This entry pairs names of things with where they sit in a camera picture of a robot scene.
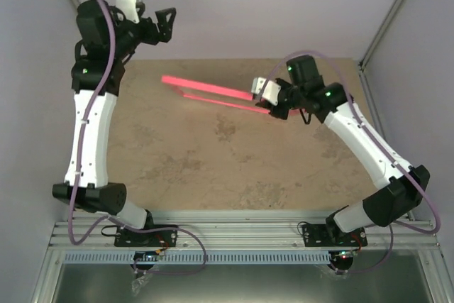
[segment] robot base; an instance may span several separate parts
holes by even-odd
[[[153,228],[178,227],[177,225],[154,225]],[[160,231],[154,233],[136,233],[118,227],[114,245],[118,248],[174,248],[177,245],[177,231]]]
[[[367,238],[364,228],[357,228],[350,233],[343,233],[336,240],[330,236],[325,224],[304,224],[302,226],[304,245],[307,248],[326,246],[341,246],[346,248],[367,246]]]

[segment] robotic arm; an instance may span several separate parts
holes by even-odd
[[[311,116],[314,115],[353,151],[378,189],[361,202],[344,207],[326,219],[326,229],[333,243],[338,244],[345,234],[369,225],[388,226],[418,206],[422,196],[371,141],[364,127],[367,126],[372,131],[384,149],[393,155],[424,190],[430,177],[428,170],[423,165],[414,167],[398,155],[365,120],[358,105],[353,102],[362,120],[361,123],[358,122],[350,109],[343,86],[339,83],[326,86],[311,56],[289,60],[287,69],[292,84],[283,79],[268,82],[262,95],[265,101],[259,105],[269,109],[270,115],[278,119],[287,119],[291,109],[301,109],[306,124],[310,123]],[[258,95],[264,83],[264,78],[254,79],[252,93]]]
[[[156,45],[171,39],[176,10],[156,11],[157,23],[153,23],[151,18],[142,17],[145,4],[141,0],[116,0],[115,6],[106,5],[115,29],[115,58],[109,78],[96,97],[87,122],[84,122],[83,143],[79,142],[79,132],[84,111],[106,69],[110,45],[106,19],[96,0],[85,1],[77,8],[77,26],[82,40],[75,46],[76,61],[71,72],[76,109],[72,155],[65,181],[53,185],[52,195],[69,204],[74,179],[79,174],[76,167],[77,152],[82,150],[76,208],[110,214],[134,228],[152,228],[154,223],[151,213],[127,200],[126,186],[108,181],[107,141],[125,72],[124,65],[140,43]],[[82,47],[86,55],[81,54]]]

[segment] red object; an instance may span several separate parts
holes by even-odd
[[[231,103],[228,101],[220,101],[220,100],[216,100],[216,99],[209,99],[209,98],[202,97],[202,96],[195,95],[195,94],[189,94],[187,92],[184,92],[182,88],[193,89],[193,90],[197,90],[200,92],[217,94],[217,95],[221,95],[221,96],[225,96],[225,97],[230,97],[230,98],[234,98],[234,99],[242,99],[244,101],[253,102],[254,101],[253,95],[249,92],[242,92],[241,90],[237,90],[237,89],[220,87],[220,86],[214,85],[214,84],[208,84],[208,83],[203,83],[203,82],[198,82],[198,81],[191,81],[189,79],[184,79],[184,78],[179,78],[179,77],[169,76],[169,75],[163,75],[161,77],[161,82],[164,84],[170,85],[171,88],[173,88],[177,94],[179,94],[187,99],[196,99],[199,101],[205,101],[205,102],[210,102],[210,103],[215,103],[215,104],[222,104],[224,106],[231,106],[233,108],[255,111],[257,113],[263,113],[263,114],[269,113],[269,110],[264,109],[264,108],[258,108],[256,106],[246,106],[246,105],[243,106],[241,104]],[[289,112],[289,115],[295,115],[295,114],[299,114],[299,111],[291,110]]]

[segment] sandy textured surface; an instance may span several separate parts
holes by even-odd
[[[131,61],[111,123],[109,181],[126,183],[129,199],[149,209],[327,209],[370,194],[362,165],[317,120],[184,99],[160,82],[174,75],[247,91],[276,62]],[[369,117],[353,61],[338,62]],[[326,84],[337,80],[318,65]]]

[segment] white wall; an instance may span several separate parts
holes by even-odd
[[[282,57],[303,48],[320,50],[332,57],[358,59],[393,3],[393,0],[144,1],[149,16],[174,6],[177,19],[170,43],[139,47],[135,58],[143,59]]]
[[[24,303],[66,212],[52,184],[70,157],[78,31],[68,0],[0,0],[0,9],[0,292]]]
[[[454,1],[407,0],[367,66],[389,142],[431,172],[428,194],[454,276]],[[419,216],[430,218],[426,205]]]

